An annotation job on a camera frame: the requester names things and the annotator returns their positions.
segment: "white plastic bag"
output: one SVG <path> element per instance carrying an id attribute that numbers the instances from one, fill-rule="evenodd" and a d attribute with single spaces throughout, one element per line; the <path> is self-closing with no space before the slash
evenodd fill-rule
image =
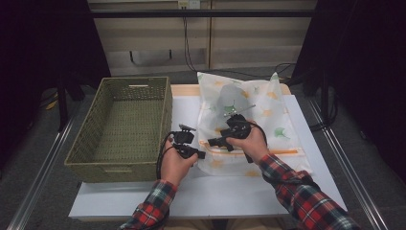
<path id="1" fill-rule="evenodd" d="M 199 160 L 198 167 L 212 175 L 260 175 L 259 167 L 248 164 L 241 149 L 210 147 L 208 140 L 221 137 L 220 130 L 227 129 L 225 113 L 255 105 L 239 114 L 254 120 L 263 128 L 271 152 L 285 160 L 295 170 L 308 170 L 305 153 L 285 109 L 277 74 L 271 80 L 234 80 L 216 75 L 197 74 L 202 105 L 197 132 L 201 150 L 206 159 Z"/>

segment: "right hand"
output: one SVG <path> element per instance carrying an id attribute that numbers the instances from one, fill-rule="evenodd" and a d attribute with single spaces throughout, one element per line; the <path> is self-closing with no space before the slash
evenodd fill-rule
<path id="1" fill-rule="evenodd" d="M 262 132 L 255 126 L 251 126 L 251 132 L 247 138 L 236 139 L 228 137 L 226 141 L 232 146 L 242 148 L 245 153 L 253 158 L 257 165 L 259 164 L 260 159 L 269 153 Z"/>

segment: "controller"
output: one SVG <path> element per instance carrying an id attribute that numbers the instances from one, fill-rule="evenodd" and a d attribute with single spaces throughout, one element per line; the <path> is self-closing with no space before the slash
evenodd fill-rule
<path id="1" fill-rule="evenodd" d="M 196 129 L 180 124 L 179 127 L 181 131 L 173 132 L 173 147 L 179 152 L 179 155 L 184 159 L 188 159 L 197 153 L 199 159 L 204 159 L 206 157 L 206 152 L 190 147 L 186 144 L 191 144 L 194 138 L 191 131 L 196 131 Z"/>
<path id="2" fill-rule="evenodd" d="M 237 139 L 245 139 L 251 132 L 251 125 L 245 120 L 244 116 L 241 114 L 233 114 L 227 120 L 227 125 L 229 128 L 220 130 L 221 137 L 209 139 L 209 145 L 211 147 L 226 147 L 227 151 L 234 150 L 233 146 L 228 144 L 226 141 L 227 137 L 233 137 Z M 248 163 L 253 163 L 253 159 L 247 155 L 245 152 L 245 157 L 247 158 Z"/>

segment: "left hand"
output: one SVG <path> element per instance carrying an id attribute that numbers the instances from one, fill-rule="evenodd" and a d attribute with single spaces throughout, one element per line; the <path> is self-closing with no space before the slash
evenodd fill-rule
<path id="1" fill-rule="evenodd" d="M 169 140 L 165 143 L 165 150 L 172 147 Z M 169 149 L 164 154 L 161 167 L 161 178 L 179 186 L 182 179 L 188 174 L 191 166 L 197 161 L 197 153 L 188 159 L 182 158 L 175 148 Z"/>

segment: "red plaid shirt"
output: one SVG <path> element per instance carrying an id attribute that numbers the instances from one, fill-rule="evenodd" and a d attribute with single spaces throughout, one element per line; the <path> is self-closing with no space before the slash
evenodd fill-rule
<path id="1" fill-rule="evenodd" d="M 275 155 L 264 156 L 259 167 L 264 178 L 274 186 L 278 201 L 298 221 L 300 229 L 360 229 L 344 209 L 314 186 L 272 182 L 301 180 L 309 177 L 306 171 L 295 172 Z M 146 201 L 121 229 L 162 228 L 176 189 L 167 181 L 157 180 Z"/>

